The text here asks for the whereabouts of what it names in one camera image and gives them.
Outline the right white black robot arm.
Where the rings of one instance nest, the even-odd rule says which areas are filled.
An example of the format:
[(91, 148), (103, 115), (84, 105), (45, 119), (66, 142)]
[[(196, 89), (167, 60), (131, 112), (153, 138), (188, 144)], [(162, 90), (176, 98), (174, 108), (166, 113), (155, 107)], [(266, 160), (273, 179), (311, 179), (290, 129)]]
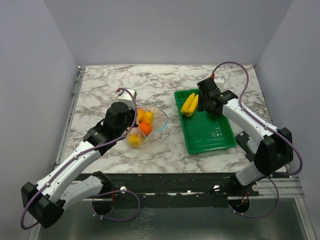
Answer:
[(229, 189), (240, 196), (252, 182), (273, 174), (293, 160), (292, 133), (287, 128), (278, 129), (245, 108), (230, 90), (221, 92), (214, 79), (209, 77), (197, 83), (198, 111), (223, 115), (236, 123), (249, 136), (249, 149), (255, 153), (253, 162), (235, 174)]

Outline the yellow peach with leaf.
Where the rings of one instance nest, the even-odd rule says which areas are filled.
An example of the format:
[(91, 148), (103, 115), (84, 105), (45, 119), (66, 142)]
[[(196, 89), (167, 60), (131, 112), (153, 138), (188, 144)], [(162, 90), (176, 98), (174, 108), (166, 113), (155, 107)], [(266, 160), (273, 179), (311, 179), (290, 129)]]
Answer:
[(145, 115), (145, 110), (141, 107), (137, 109), (137, 122), (141, 123), (143, 121), (143, 117)]

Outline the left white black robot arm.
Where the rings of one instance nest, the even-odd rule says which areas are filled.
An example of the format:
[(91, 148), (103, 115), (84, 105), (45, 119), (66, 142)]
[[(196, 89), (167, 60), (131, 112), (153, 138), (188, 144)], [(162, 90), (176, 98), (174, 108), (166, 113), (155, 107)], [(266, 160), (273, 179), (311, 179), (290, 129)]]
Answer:
[(88, 197), (103, 198), (128, 192), (127, 189), (113, 188), (111, 179), (100, 171), (92, 173), (77, 184), (73, 184), (73, 181), (85, 168), (126, 138), (136, 126), (137, 116), (135, 100), (112, 103), (105, 118), (88, 130), (78, 147), (63, 163), (37, 183), (25, 183), (21, 188), (21, 228), (27, 230), (34, 227), (24, 224), (27, 213), (35, 219), (36, 225), (49, 228), (61, 218), (68, 207)]

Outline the orange fruit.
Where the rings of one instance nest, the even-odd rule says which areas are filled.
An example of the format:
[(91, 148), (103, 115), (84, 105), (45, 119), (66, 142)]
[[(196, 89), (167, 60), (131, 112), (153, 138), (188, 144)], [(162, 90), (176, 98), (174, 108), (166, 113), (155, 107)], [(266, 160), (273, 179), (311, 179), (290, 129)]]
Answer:
[(152, 126), (148, 125), (147, 123), (141, 122), (139, 124), (139, 129), (144, 133), (146, 137), (150, 135), (152, 132)]

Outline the green plastic tray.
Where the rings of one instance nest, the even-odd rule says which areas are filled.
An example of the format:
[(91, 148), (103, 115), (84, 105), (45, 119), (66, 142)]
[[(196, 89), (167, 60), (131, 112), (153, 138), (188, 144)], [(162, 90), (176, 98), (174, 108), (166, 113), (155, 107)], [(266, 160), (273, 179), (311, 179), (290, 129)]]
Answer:
[(188, 96), (198, 92), (197, 89), (189, 89), (174, 93), (187, 152), (196, 155), (236, 147), (236, 138), (226, 117), (215, 118), (205, 111), (196, 111), (191, 117), (181, 114), (181, 107)]

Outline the yellow lemon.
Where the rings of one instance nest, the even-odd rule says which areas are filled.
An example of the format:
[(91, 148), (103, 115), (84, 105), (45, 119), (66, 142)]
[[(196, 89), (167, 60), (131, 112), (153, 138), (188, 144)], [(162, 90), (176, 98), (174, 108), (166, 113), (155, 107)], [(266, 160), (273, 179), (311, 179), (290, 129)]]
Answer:
[(141, 139), (140, 136), (135, 133), (135, 134), (131, 134), (128, 138), (127, 138), (127, 143), (132, 147), (132, 148), (139, 148), (141, 145)]
[(151, 111), (146, 111), (142, 120), (142, 123), (146, 123), (150, 126), (152, 126), (154, 121), (154, 115)]

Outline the clear zip bag teal zipper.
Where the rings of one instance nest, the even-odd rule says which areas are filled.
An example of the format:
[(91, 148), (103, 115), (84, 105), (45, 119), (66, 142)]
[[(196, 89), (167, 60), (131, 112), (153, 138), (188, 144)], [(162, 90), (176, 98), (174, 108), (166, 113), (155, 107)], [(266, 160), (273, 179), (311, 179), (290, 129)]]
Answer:
[(133, 149), (142, 148), (147, 143), (159, 138), (168, 122), (167, 114), (155, 103), (139, 106), (137, 109), (137, 126), (126, 136), (126, 143)]

